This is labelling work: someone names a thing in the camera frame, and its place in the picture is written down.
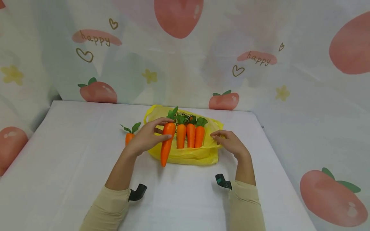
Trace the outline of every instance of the carrot bunch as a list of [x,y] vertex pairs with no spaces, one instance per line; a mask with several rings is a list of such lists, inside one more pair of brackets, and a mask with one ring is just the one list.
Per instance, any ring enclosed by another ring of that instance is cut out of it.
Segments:
[[184,113],[179,113],[177,111],[178,107],[175,107],[172,111],[168,112],[167,118],[173,119],[174,122],[166,123],[163,128],[163,134],[170,134],[172,135],[172,138],[162,142],[162,167],[166,166],[175,133],[176,146],[178,149],[183,149],[185,147],[185,139],[188,140],[188,148],[199,148],[203,146],[205,135],[204,126],[208,123],[208,121],[203,117],[199,117],[198,119],[196,119],[196,116],[194,115],[187,115]]
[[139,129],[140,125],[141,125],[141,122],[136,123],[136,124],[134,124],[134,125],[132,126],[132,129],[130,130],[130,128],[124,127],[124,126],[121,124],[121,126],[123,127],[123,129],[124,129],[125,131],[127,131],[127,132],[128,132],[128,133],[126,134],[126,140],[125,140],[125,142],[126,142],[126,146],[127,146],[127,145],[128,145],[128,143],[133,139],[133,137],[135,136],[135,134],[134,134],[134,133]]
[[196,130],[195,130],[195,144],[194,147],[202,147],[203,146],[203,140],[204,140],[204,126],[208,123],[208,121],[203,118],[199,117],[198,120],[196,121]]
[[[172,111],[168,112],[167,118],[175,120],[175,115],[177,113],[178,107],[175,107]],[[174,135],[176,132],[176,125],[175,123],[166,123],[163,128],[163,135],[171,135],[171,139],[162,142],[161,148],[161,165],[162,167],[166,166],[169,152],[171,151],[172,141],[174,139]]]

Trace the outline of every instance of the black device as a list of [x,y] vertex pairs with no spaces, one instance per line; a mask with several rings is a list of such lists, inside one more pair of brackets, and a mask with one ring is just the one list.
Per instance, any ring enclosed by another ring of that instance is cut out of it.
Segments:
[[128,201],[138,201],[138,200],[140,200],[144,196],[145,191],[147,190],[147,188],[148,188],[147,186],[145,186],[143,184],[139,184],[136,191],[131,189],[131,193],[130,193],[130,196],[128,198]]
[[223,177],[223,174],[217,174],[215,177],[218,185],[224,188],[228,188],[230,190],[232,189],[231,182],[226,181],[225,178]]

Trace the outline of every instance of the white tablecloth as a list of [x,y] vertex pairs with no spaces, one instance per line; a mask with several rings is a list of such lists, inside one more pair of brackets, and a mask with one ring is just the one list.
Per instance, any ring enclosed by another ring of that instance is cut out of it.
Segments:
[[[78,230],[124,148],[120,124],[141,122],[149,106],[54,101],[46,118],[0,179],[0,230]],[[315,230],[255,115],[186,109],[217,119],[248,147],[269,231]],[[228,190],[215,175],[235,177],[236,160],[167,164],[148,153],[136,162],[131,187],[148,187],[132,202],[122,230],[227,230]]]

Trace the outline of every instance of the backdrop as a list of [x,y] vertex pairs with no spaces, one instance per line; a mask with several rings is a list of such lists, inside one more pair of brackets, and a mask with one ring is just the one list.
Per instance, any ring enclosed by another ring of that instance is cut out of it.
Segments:
[[43,94],[20,116],[49,81],[63,100],[252,111],[317,230],[370,230],[368,0],[3,1],[2,52],[25,58],[1,93],[32,75]]
[[0,0],[0,177],[60,99],[40,60],[39,38],[27,33]]

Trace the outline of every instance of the yellow plastic bag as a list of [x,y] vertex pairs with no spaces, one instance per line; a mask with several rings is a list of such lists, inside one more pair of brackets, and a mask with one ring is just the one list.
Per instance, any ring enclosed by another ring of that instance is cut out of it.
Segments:
[[[164,107],[161,105],[153,105],[145,114],[144,124],[153,121],[160,117],[166,117],[168,111],[173,110],[173,108]],[[183,110],[178,110],[178,112],[185,113],[188,115],[195,115],[198,117],[204,117],[201,115],[194,114],[192,112],[187,112]],[[204,117],[208,123],[205,125],[205,137],[203,141],[203,146],[200,148],[183,148],[177,149],[176,147],[176,135],[172,142],[171,151],[169,153],[168,163],[175,164],[191,164],[191,165],[212,165],[218,162],[218,149],[221,145],[217,143],[210,137],[209,134],[223,128],[223,124],[217,120]],[[150,155],[152,155],[157,160],[161,159],[161,147],[162,143],[157,144],[154,148],[149,150]]]

